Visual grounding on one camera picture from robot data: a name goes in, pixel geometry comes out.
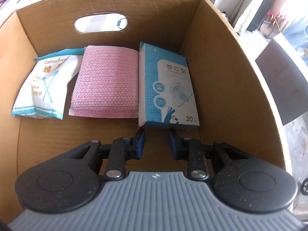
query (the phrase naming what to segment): brown cardboard box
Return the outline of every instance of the brown cardboard box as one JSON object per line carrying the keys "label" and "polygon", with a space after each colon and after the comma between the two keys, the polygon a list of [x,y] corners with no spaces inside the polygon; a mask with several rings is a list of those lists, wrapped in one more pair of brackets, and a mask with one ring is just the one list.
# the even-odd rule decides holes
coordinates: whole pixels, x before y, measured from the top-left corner
{"label": "brown cardboard box", "polygon": [[[101,12],[125,15],[127,27],[118,32],[76,31],[78,18]],[[111,143],[138,130],[137,119],[68,116],[74,81],[63,120],[11,116],[34,58],[65,48],[91,44],[138,50],[142,41],[178,52],[187,59],[200,119],[199,130],[180,135],[203,143],[223,140],[291,172],[281,120],[265,80],[209,0],[44,0],[13,13],[0,28],[0,40],[0,218],[4,221],[21,210],[14,183],[23,171],[88,140]],[[129,161],[128,171],[187,169],[186,162],[172,160],[166,130],[146,131],[143,158]]]}

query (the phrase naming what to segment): oval cutout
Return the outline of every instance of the oval cutout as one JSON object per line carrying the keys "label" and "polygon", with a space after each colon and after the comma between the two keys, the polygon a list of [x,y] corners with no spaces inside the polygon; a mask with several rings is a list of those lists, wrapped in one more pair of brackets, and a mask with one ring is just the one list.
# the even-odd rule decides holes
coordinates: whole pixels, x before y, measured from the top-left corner
{"label": "oval cutout", "polygon": [[81,33],[120,31],[127,26],[127,19],[118,13],[105,13],[77,19],[75,28]]}

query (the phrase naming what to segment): gray gripper base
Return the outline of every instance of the gray gripper base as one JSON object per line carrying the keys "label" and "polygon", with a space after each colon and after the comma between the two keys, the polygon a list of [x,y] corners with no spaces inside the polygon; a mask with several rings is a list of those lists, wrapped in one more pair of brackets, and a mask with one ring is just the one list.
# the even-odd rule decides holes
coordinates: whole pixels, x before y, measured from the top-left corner
{"label": "gray gripper base", "polygon": [[248,214],[219,201],[204,182],[182,172],[130,172],[107,182],[87,205],[63,214],[25,210],[14,231],[299,231],[304,224],[289,211]]}

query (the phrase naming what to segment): screw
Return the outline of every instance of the screw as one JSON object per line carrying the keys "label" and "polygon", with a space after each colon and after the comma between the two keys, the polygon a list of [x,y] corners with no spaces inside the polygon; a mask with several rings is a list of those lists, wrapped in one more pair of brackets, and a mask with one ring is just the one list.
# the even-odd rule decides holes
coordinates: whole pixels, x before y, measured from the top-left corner
{"label": "screw", "polygon": [[204,178],[206,177],[206,172],[202,170],[194,170],[191,172],[191,176],[194,178]]}
{"label": "screw", "polygon": [[119,170],[109,170],[106,175],[110,178],[119,178],[122,173]]}

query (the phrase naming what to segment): adhesive bandage box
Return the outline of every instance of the adhesive bandage box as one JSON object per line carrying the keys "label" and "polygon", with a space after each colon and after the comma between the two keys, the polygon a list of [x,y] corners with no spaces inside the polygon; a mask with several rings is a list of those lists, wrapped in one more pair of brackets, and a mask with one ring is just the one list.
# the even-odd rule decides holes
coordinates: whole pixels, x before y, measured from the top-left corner
{"label": "adhesive bandage box", "polygon": [[199,119],[185,57],[141,43],[139,126],[193,129]]}

